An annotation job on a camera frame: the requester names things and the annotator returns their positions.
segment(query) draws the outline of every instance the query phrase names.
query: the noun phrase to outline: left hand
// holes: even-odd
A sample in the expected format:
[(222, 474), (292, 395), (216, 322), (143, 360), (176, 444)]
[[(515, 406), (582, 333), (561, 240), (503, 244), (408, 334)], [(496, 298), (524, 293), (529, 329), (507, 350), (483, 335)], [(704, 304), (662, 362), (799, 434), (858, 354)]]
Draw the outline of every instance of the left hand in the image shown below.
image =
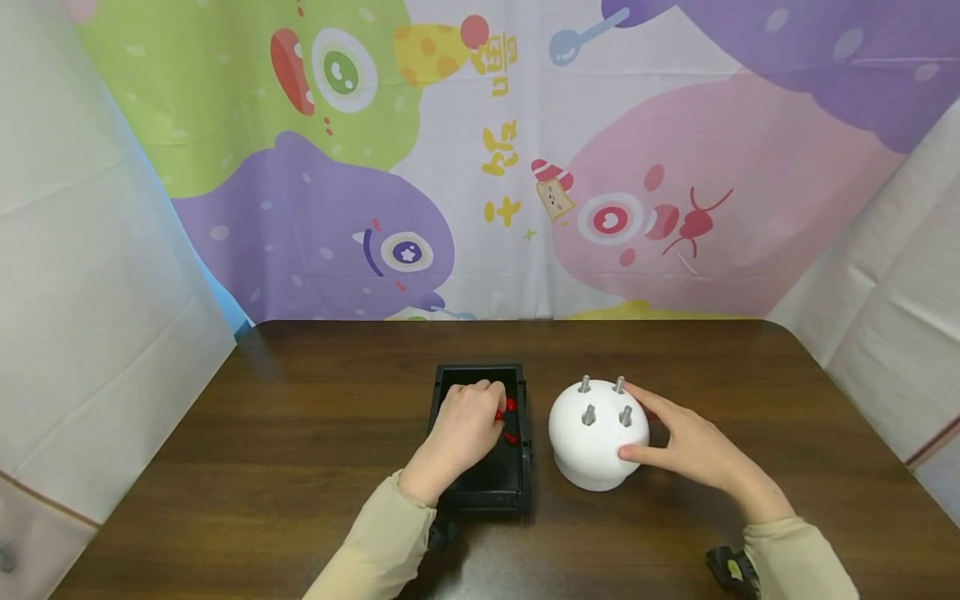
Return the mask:
[(507, 391), (499, 381), (451, 386), (426, 441), (400, 474), (400, 490), (426, 506), (487, 456), (503, 433)]

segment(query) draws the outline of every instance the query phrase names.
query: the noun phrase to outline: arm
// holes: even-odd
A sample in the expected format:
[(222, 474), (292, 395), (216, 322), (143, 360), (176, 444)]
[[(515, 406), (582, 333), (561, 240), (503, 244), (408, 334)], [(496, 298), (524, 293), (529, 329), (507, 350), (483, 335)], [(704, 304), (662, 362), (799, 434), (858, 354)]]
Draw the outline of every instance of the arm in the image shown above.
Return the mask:
[(506, 399), (499, 382), (452, 386), (429, 437), (373, 492), (304, 600), (396, 598), (417, 577), (440, 494), (499, 439)]
[(629, 445), (620, 458), (665, 468), (728, 493), (747, 521), (745, 551), (763, 600), (846, 600), (859, 594), (820, 530), (797, 517), (780, 486), (717, 427), (691, 410), (627, 384), (670, 430), (666, 448)]

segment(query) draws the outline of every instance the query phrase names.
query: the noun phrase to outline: green cartoon monster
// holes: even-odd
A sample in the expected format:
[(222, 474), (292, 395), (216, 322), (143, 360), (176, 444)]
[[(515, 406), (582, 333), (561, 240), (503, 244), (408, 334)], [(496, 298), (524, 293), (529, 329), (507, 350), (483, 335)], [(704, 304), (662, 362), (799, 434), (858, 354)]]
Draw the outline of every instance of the green cartoon monster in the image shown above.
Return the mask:
[(66, 0), (84, 47), (172, 197), (206, 193), (293, 131), (389, 171), (413, 148), (422, 89), (488, 37), (413, 25), (401, 0)]

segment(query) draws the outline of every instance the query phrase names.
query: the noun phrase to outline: wrist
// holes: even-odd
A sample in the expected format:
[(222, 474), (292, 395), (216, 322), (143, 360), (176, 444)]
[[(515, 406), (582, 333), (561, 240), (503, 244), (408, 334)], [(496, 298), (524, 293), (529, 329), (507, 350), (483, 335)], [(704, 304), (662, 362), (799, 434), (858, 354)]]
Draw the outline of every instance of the wrist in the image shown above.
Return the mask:
[(454, 479), (456, 476), (449, 473), (443, 456), (434, 450), (428, 439), (400, 473), (398, 485), (402, 492), (424, 506), (436, 506), (440, 494)]
[(796, 516), (783, 490), (756, 464), (737, 473), (727, 493), (749, 525), (762, 525)]

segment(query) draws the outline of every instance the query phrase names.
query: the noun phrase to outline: hand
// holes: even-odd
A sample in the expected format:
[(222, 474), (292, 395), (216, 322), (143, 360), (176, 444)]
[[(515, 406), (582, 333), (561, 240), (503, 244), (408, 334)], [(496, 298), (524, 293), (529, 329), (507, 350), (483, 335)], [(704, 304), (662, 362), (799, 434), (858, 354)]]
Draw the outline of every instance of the hand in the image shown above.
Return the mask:
[(494, 417), (506, 405), (507, 391), (499, 381), (450, 386), (430, 435), (400, 474), (400, 489), (427, 506), (436, 504), (500, 439), (503, 421)]
[(653, 465), (730, 494), (750, 523), (795, 516), (780, 487), (733, 445), (717, 426), (695, 412), (627, 383), (636, 401), (660, 418), (670, 431), (666, 448), (625, 445), (625, 461)]

